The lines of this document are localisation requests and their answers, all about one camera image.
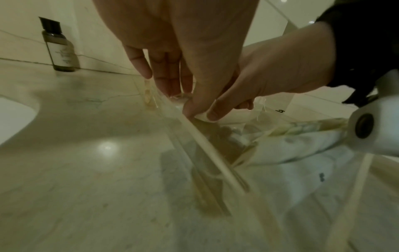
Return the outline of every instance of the clear plastic bag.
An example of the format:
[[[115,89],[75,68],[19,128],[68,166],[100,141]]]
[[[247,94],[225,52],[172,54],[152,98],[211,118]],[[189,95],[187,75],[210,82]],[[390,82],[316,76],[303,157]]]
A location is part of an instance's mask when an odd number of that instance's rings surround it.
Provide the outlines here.
[[[292,95],[280,94],[217,123],[189,122],[181,115],[185,98],[153,92],[204,212],[231,215],[238,233],[262,251],[345,246],[351,226],[342,218],[354,219],[353,198],[364,183],[358,177],[368,168],[345,145],[345,119],[295,122],[282,113]]]

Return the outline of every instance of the black sleeve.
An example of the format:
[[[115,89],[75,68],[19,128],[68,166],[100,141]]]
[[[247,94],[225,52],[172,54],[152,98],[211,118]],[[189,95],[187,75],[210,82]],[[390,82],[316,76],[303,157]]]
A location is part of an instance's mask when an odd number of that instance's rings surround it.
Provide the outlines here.
[[[357,103],[391,69],[399,68],[399,1],[337,0],[317,22],[334,32],[337,61],[333,81],[355,92],[344,103]]]

